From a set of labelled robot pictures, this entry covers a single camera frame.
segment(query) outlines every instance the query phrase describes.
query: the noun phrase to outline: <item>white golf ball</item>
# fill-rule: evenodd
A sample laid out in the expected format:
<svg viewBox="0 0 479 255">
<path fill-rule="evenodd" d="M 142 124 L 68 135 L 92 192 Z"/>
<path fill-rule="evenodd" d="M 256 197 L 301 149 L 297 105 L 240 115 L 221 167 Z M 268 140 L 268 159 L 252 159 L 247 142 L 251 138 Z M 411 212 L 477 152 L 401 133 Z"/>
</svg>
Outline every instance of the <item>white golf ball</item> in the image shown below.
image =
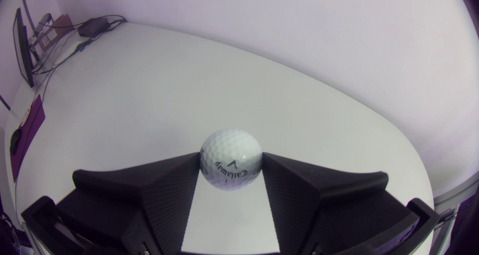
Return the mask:
<svg viewBox="0 0 479 255">
<path fill-rule="evenodd" d="M 200 168 L 208 182 L 222 190 L 249 185 L 261 171 L 261 147 L 239 129 L 222 129 L 210 135 L 200 150 Z"/>
</svg>

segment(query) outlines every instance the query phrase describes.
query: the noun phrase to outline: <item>purple mat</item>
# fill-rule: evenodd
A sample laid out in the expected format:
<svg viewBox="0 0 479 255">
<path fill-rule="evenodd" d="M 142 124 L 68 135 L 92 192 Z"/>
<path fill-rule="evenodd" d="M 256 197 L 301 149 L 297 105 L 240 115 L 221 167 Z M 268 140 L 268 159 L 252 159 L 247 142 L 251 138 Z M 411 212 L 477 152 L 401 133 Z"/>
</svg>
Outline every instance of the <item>purple mat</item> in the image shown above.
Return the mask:
<svg viewBox="0 0 479 255">
<path fill-rule="evenodd" d="M 28 147 L 30 146 L 36 132 L 42 125 L 44 119 L 45 112 L 43 111 L 42 100 L 40 99 L 40 95 L 38 95 L 30 106 L 30 114 L 25 124 L 18 127 L 19 129 L 22 129 L 22 136 L 20 137 L 17 151 L 15 155 L 10 153 L 10 162 L 12 163 L 14 182 L 17 181 L 20 165 L 22 165 L 22 161 L 24 160 Z"/>
</svg>

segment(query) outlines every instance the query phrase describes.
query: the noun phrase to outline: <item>computer mouse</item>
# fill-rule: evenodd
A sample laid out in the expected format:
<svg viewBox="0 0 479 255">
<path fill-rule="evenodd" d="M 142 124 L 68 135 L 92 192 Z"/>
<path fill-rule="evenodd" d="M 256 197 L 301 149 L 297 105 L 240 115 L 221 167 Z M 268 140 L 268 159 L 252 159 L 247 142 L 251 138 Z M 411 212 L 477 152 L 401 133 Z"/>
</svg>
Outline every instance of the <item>computer mouse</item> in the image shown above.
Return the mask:
<svg viewBox="0 0 479 255">
<path fill-rule="evenodd" d="M 12 138 L 10 139 L 10 153 L 15 155 L 18 149 L 18 143 L 20 142 L 20 138 L 22 137 L 22 129 L 17 129 L 13 132 Z"/>
</svg>

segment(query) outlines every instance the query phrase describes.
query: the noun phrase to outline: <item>power adapter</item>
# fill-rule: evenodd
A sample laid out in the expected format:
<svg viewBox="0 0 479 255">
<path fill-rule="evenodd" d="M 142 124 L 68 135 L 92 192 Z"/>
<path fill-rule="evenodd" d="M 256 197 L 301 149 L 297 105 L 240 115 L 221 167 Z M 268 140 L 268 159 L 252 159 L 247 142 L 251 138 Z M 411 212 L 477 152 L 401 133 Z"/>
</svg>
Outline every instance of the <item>power adapter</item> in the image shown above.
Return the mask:
<svg viewBox="0 0 479 255">
<path fill-rule="evenodd" d="M 91 18 L 78 28 L 78 34 L 82 37 L 94 38 L 109 25 L 106 18 Z"/>
</svg>

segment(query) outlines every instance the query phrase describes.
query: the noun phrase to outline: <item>white curved desk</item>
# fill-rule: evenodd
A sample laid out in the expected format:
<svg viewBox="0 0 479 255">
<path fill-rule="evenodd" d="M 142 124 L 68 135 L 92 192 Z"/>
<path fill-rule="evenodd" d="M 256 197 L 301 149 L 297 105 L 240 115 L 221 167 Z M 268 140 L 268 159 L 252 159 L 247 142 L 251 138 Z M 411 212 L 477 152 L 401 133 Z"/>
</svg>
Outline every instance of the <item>white curved desk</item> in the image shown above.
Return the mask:
<svg viewBox="0 0 479 255">
<path fill-rule="evenodd" d="M 33 92 L 20 88 L 6 146 Z M 199 151 L 222 128 L 248 131 L 269 153 L 350 172 L 384 171 L 400 202 L 418 197 L 433 207 L 416 150 L 382 116 L 298 71 L 200 37 L 124 24 L 58 68 L 43 108 L 46 119 L 19 172 L 19 213 L 43 195 L 59 202 L 74 188 L 74 170 L 115 170 Z M 207 222 L 208 215 L 216 219 Z M 431 236 L 416 254 L 430 245 Z M 263 178 L 224 192 L 200 175 L 183 250 L 278 251 Z"/>
</svg>

